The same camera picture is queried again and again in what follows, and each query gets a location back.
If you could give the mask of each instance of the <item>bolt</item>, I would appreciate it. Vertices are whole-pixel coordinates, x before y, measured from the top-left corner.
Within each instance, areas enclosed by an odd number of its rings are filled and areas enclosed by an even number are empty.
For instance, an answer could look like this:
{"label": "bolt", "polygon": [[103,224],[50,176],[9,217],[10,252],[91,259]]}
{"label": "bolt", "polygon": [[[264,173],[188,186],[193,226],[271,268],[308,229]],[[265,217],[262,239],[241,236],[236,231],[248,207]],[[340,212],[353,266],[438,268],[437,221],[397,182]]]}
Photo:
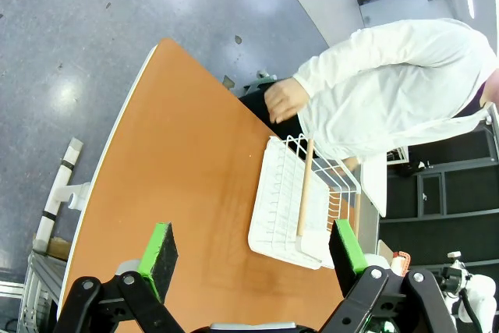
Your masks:
{"label": "bolt", "polygon": [[135,278],[133,278],[133,276],[128,275],[123,279],[123,282],[125,282],[127,285],[131,285],[135,282]]}
{"label": "bolt", "polygon": [[422,282],[424,280],[424,276],[420,273],[415,273],[413,277],[416,282]]}
{"label": "bolt", "polygon": [[94,283],[90,280],[86,280],[84,283],[83,283],[83,288],[85,290],[88,290],[88,289],[92,289],[92,286],[94,286]]}
{"label": "bolt", "polygon": [[382,273],[381,273],[381,271],[379,269],[373,269],[371,271],[371,277],[372,278],[379,278],[379,277],[381,277],[381,275],[382,275]]}

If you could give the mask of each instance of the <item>sleeve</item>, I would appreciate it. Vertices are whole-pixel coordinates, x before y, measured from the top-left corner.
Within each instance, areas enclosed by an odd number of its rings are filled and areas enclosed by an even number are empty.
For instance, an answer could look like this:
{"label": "sleeve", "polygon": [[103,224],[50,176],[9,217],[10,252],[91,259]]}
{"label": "sleeve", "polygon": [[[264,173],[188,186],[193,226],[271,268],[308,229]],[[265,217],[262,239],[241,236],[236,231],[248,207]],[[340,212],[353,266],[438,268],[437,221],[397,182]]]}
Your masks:
{"label": "sleeve", "polygon": [[480,33],[465,24],[445,19],[405,20],[362,29],[312,57],[293,77],[312,97],[357,73],[380,66],[445,66],[469,55],[476,34]]}

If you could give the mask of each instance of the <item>concrete floor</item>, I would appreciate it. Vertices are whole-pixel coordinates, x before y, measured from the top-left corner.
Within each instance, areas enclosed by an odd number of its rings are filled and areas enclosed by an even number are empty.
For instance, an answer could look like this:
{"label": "concrete floor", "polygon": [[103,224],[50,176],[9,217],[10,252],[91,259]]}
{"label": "concrete floor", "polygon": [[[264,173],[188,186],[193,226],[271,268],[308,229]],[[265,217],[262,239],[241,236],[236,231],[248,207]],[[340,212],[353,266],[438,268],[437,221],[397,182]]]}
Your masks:
{"label": "concrete floor", "polygon": [[[163,37],[238,85],[262,68],[290,76],[327,47],[297,0],[0,0],[1,280],[24,279],[69,140],[85,143],[73,183],[89,181],[143,60]],[[55,235],[71,239],[78,214],[62,210]]]}

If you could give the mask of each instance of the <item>dish rack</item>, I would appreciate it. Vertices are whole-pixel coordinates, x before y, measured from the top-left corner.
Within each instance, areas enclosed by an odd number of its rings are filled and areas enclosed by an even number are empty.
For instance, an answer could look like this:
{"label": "dish rack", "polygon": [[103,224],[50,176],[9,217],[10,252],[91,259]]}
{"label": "dish rack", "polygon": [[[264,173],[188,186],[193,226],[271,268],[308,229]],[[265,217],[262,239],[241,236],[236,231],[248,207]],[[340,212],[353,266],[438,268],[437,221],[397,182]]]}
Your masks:
{"label": "dish rack", "polygon": [[360,184],[341,161],[329,161],[304,135],[271,136],[249,227],[251,250],[301,267],[334,268],[329,237],[350,218]]}

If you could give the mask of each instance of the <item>orange table top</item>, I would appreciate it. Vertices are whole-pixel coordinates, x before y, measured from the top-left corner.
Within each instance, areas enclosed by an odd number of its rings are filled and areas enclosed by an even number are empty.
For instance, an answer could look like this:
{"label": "orange table top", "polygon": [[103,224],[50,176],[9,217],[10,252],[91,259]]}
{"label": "orange table top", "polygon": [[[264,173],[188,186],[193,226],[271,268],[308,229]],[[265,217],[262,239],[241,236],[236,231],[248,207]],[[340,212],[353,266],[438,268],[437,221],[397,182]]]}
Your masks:
{"label": "orange table top", "polygon": [[[165,305],[186,331],[213,322],[320,328],[342,300],[334,271],[254,253],[247,235],[272,132],[174,41],[152,54],[101,164],[68,287],[141,258],[155,223],[179,251]],[[134,321],[120,332],[140,331]]]}

